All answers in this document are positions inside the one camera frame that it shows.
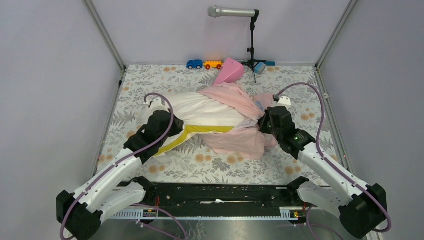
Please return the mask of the pink purple Elsa pillowcase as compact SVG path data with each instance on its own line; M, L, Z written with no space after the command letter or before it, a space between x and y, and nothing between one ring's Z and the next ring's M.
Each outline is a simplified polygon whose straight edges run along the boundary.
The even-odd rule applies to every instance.
M200 137L215 153L238 154L243 158L260 160L267 148L278 145L269 133L259 131L259 119L265 110L273 105L274 94L271 92L248 95L236 83L223 83L207 87L198 92L214 101L234 109L244 119L225 133L208 133Z

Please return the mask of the white pillow yellow edge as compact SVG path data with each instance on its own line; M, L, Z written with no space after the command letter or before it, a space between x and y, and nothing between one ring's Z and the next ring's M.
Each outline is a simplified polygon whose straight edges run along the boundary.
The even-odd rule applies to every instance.
M183 130L175 136L170 136L153 156L162 164L173 160L172 157L166 156L167 152L192 137L227 133L247 120L247 117L235 108L200 93L171 94L165 98L170 102L176 118L183 121Z

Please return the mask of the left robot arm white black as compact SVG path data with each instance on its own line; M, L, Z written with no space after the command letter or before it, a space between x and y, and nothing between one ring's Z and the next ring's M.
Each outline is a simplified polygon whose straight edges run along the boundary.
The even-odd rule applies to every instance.
M103 170L88 182L56 197L56 218L69 239L89 240L110 217L125 208L141 203L148 206L157 201L156 186L145 177L136 177L121 190L115 191L125 176L141 167L170 137L183 132L184 122L177 118L168 100L151 103L147 123L131 136L123 148Z

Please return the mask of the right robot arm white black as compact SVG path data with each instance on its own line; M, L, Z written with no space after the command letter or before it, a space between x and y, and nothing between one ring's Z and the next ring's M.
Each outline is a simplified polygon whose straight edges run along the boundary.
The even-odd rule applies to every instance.
M284 106L268 107L259 120L259 130L271 134L279 147L314 170L329 186L320 187L306 178L291 182L287 201L293 206L303 202L317 206L340 220L345 230L361 239L383 222L390 223L386 191L354 176L321 150L309 133L296 128L291 113Z

